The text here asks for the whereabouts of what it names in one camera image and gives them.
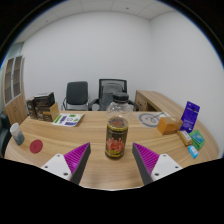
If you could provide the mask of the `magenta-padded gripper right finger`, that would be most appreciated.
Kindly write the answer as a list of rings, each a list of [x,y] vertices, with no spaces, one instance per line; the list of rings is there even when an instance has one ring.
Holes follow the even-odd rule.
[[[168,154],[157,154],[137,143],[133,144],[132,153],[144,185],[182,169]]]

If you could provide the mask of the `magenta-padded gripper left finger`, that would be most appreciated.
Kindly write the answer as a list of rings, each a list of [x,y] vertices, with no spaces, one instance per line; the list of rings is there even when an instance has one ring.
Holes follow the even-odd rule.
[[[42,166],[42,169],[78,185],[90,153],[90,144],[86,143],[65,155],[56,154]]]

